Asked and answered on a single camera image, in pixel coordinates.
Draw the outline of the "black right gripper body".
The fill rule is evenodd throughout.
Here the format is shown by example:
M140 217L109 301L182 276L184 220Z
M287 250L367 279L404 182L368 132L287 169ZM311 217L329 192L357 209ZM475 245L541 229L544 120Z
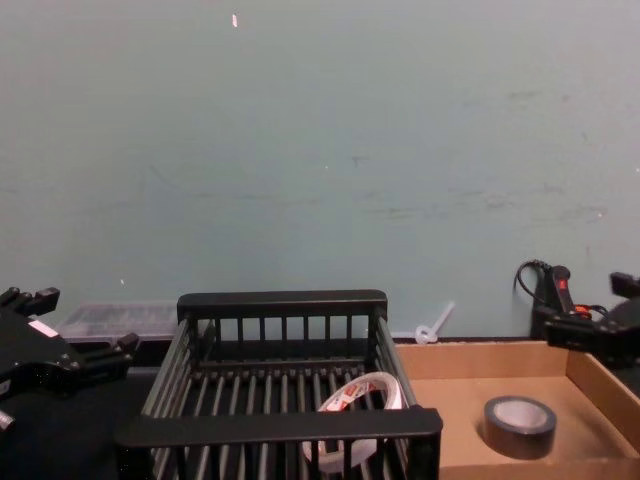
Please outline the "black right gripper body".
M608 367L627 368L639 362L639 298L616 305L596 327L594 356Z

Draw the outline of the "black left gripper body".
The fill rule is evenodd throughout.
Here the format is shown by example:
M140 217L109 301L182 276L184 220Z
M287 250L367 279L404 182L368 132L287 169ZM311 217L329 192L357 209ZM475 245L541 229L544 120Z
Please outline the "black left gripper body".
M1 399L29 390L62 392L76 381L76 353L52 328L1 310Z

